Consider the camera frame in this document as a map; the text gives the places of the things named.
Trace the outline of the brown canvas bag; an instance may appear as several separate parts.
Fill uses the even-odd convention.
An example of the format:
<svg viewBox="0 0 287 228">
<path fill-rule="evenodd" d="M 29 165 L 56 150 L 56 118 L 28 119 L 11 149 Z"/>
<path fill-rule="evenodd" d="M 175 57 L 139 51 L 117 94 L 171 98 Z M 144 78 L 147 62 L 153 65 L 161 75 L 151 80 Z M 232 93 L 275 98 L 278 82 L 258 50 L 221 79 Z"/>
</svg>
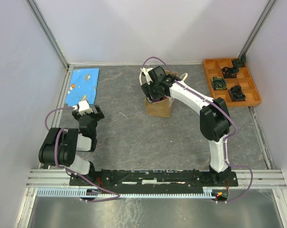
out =
<svg viewBox="0 0 287 228">
<path fill-rule="evenodd" d="M 187 77 L 188 77 L 188 73 L 183 73 L 179 78 L 182 81 L 185 81 Z M 139 82 L 140 82 L 140 85 L 142 86 L 143 82 L 142 82 L 141 72 L 139 74 Z M 148 115 L 170 118 L 173 102 L 174 102 L 174 98 L 168 97 L 168 96 L 164 96 L 156 101 L 152 101 L 150 98 L 146 96 L 145 109 Z"/>
</svg>

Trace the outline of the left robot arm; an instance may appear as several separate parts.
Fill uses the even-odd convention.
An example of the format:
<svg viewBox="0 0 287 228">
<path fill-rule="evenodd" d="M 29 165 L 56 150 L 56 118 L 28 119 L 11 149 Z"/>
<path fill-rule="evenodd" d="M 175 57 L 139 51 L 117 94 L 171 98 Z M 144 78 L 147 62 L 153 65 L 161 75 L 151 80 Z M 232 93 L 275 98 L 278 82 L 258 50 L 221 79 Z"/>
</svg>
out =
<svg viewBox="0 0 287 228">
<path fill-rule="evenodd" d="M 96 181 L 94 165 L 77 155 L 77 152 L 93 152 L 97 145 L 97 124 L 104 119 L 104 114 L 98 105 L 86 110 L 79 105 L 66 107 L 73 109 L 72 116 L 78 121 L 78 128 L 48 128 L 48 133 L 39 150 L 39 162 L 44 165 L 66 168 L 69 172 L 80 174 L 80 180 L 85 185 Z"/>
</svg>

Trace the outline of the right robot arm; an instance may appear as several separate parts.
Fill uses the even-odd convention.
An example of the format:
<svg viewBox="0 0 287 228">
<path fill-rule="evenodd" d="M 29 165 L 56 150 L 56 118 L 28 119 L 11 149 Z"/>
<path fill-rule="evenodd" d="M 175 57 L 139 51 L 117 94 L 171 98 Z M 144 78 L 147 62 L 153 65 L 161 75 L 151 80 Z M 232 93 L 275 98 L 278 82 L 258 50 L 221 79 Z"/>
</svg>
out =
<svg viewBox="0 0 287 228">
<path fill-rule="evenodd" d="M 201 134 L 210 148 L 209 179 L 213 185 L 222 185 L 231 168 L 227 164 L 227 136 L 230 132 L 230 114 L 222 98 L 213 99 L 192 89 L 185 83 L 188 74 L 181 77 L 167 73 L 161 66 L 140 69 L 142 91 L 148 101 L 156 102 L 164 97 L 177 99 L 194 110 L 200 118 Z"/>
</svg>

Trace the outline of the blue space-print cloth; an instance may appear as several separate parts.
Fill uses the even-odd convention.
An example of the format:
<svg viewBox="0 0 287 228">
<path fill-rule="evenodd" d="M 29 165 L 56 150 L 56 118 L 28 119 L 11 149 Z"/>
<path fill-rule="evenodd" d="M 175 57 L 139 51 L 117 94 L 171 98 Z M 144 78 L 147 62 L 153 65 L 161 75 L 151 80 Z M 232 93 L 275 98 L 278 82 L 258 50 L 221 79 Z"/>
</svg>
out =
<svg viewBox="0 0 287 228">
<path fill-rule="evenodd" d="M 90 105 L 95 103 L 99 68 L 80 68 L 72 71 L 65 103 L 68 106 L 77 105 L 87 100 Z"/>
</svg>

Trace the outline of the blue-green rolled sock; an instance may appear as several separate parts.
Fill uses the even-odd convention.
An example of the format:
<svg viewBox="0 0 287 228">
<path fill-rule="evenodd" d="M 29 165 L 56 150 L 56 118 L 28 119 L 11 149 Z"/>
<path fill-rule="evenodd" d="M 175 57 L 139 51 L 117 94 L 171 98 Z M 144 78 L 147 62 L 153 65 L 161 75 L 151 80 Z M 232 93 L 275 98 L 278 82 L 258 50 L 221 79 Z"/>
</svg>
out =
<svg viewBox="0 0 287 228">
<path fill-rule="evenodd" d="M 223 77 L 215 76 L 211 79 L 213 90 L 226 90 L 227 84 Z"/>
</svg>

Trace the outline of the orange compartment tray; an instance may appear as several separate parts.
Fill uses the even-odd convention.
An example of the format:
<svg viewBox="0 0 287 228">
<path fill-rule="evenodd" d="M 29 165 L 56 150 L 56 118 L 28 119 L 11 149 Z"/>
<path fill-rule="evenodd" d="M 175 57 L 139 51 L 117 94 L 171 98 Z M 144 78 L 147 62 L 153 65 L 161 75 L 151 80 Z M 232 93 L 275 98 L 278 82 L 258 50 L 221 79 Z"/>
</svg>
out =
<svg viewBox="0 0 287 228">
<path fill-rule="evenodd" d="M 262 102 L 254 80 L 247 66 L 239 68 L 236 78 L 225 79 L 227 88 L 225 90 L 214 90 L 211 80 L 213 77 L 223 77 L 222 68 L 233 67 L 232 58 L 218 58 L 203 60 L 204 73 L 209 89 L 210 96 L 213 98 L 221 97 L 225 100 L 228 107 L 257 106 Z M 229 90 L 234 86 L 241 86 L 245 101 L 232 101 Z"/>
</svg>

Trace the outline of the black rolled sock upper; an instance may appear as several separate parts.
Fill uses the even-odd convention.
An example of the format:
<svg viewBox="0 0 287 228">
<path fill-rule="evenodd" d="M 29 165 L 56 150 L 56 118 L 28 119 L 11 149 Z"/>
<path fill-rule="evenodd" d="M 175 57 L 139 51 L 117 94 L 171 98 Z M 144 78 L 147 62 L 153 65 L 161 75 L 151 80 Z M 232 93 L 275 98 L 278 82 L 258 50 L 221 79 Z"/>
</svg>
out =
<svg viewBox="0 0 287 228">
<path fill-rule="evenodd" d="M 238 67 L 224 67 L 221 69 L 224 78 L 236 78 L 239 73 Z"/>
</svg>

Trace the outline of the black rolled sock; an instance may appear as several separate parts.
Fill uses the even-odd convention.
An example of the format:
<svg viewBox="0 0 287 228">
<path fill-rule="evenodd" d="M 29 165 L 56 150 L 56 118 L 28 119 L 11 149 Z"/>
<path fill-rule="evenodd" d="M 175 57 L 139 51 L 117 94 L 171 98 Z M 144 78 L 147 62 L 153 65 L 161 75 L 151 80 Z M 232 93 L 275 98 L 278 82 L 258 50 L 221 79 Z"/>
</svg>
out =
<svg viewBox="0 0 287 228">
<path fill-rule="evenodd" d="M 232 102 L 245 101 L 246 96 L 242 92 L 241 86 L 235 85 L 229 90 L 229 95 Z"/>
<path fill-rule="evenodd" d="M 236 78 L 239 73 L 238 67 L 224 67 L 221 69 L 224 78 Z"/>
</svg>

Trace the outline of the black rolled sock lower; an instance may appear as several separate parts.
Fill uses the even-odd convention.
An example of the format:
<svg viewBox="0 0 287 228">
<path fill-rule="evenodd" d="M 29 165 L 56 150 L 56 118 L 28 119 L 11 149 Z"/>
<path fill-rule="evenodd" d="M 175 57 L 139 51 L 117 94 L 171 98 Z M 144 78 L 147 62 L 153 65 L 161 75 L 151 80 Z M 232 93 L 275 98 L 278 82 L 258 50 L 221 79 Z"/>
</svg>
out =
<svg viewBox="0 0 287 228">
<path fill-rule="evenodd" d="M 229 95 L 232 102 L 245 101 L 246 96 L 242 92 L 241 86 L 235 85 L 229 90 Z"/>
</svg>

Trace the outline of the blue-green rolled sock corner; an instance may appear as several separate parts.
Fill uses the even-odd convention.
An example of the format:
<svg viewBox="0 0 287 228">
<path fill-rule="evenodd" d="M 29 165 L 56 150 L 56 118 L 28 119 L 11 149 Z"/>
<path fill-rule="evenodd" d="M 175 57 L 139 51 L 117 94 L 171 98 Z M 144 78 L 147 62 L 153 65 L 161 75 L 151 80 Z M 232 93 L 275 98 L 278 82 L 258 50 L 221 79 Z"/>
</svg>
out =
<svg viewBox="0 0 287 228">
<path fill-rule="evenodd" d="M 233 59 L 231 62 L 233 64 L 233 67 L 240 68 L 240 67 L 245 67 L 246 60 L 238 58 L 238 59 Z"/>
</svg>

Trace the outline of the dark green sock outside tray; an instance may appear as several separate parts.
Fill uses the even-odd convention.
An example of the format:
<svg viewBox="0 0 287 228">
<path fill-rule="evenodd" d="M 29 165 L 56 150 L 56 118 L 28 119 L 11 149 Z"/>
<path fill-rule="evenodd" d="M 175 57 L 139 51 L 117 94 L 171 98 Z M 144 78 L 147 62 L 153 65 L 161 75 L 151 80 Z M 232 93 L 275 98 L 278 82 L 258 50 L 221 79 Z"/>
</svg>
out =
<svg viewBox="0 0 287 228">
<path fill-rule="evenodd" d="M 239 60 L 242 61 L 242 62 L 245 62 L 245 61 L 246 61 L 246 54 L 242 54 L 242 55 L 239 57 Z"/>
</svg>

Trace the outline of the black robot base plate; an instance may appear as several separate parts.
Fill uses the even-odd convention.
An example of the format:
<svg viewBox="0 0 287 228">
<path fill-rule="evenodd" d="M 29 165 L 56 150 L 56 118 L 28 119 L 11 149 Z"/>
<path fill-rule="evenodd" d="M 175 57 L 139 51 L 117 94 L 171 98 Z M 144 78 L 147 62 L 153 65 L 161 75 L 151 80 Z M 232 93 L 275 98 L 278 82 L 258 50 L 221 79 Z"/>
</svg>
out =
<svg viewBox="0 0 287 228">
<path fill-rule="evenodd" d="M 204 187 L 237 187 L 235 172 L 224 174 L 199 170 L 101 170 L 90 171 L 84 178 L 68 172 L 70 186 L 102 188 L 101 193 L 122 194 L 187 194 L 203 193 Z"/>
</svg>

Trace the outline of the aluminium frame rail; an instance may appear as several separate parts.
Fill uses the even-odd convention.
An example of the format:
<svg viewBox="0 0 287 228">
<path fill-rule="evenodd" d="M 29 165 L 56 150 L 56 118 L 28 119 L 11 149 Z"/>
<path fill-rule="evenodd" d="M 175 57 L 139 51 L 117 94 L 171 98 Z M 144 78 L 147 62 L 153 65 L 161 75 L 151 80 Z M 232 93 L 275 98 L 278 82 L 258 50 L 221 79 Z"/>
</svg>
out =
<svg viewBox="0 0 287 228">
<path fill-rule="evenodd" d="M 234 170 L 238 178 L 238 189 L 245 189 L 250 182 L 250 171 Z M 286 189 L 281 170 L 253 170 L 252 189 Z M 70 176 L 64 170 L 32 169 L 27 187 L 69 188 Z"/>
</svg>

